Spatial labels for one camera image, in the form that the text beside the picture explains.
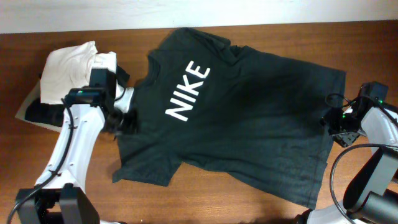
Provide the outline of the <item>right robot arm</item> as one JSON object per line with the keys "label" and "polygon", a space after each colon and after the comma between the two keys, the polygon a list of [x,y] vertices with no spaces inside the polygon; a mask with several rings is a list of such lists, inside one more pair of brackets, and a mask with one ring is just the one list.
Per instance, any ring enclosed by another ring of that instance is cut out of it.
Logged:
{"label": "right robot arm", "polygon": [[[397,107],[386,103],[388,87],[378,82],[361,85],[357,97],[334,106],[321,120],[334,142],[344,148],[329,178],[333,205],[307,210],[294,223],[397,223]],[[346,188],[342,202],[334,191],[335,169],[348,152],[368,147],[372,156]]]}

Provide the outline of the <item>dark green Nike t-shirt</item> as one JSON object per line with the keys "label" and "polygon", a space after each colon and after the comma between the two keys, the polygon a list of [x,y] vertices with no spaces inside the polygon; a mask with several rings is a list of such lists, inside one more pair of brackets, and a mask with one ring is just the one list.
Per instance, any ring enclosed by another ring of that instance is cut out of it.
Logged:
{"label": "dark green Nike t-shirt", "polygon": [[191,28],[148,56],[113,181],[168,186],[181,164],[225,172],[315,208],[333,141],[320,123],[344,71],[232,45]]}

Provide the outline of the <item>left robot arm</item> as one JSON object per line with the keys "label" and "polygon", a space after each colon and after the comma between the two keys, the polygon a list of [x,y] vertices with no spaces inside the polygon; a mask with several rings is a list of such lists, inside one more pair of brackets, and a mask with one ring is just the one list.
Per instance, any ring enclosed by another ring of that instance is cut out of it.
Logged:
{"label": "left robot arm", "polygon": [[62,130],[51,158],[31,189],[20,189],[7,222],[102,223],[85,193],[93,148],[100,132],[118,135],[129,126],[133,88],[121,67],[94,68],[89,84],[62,98]]}

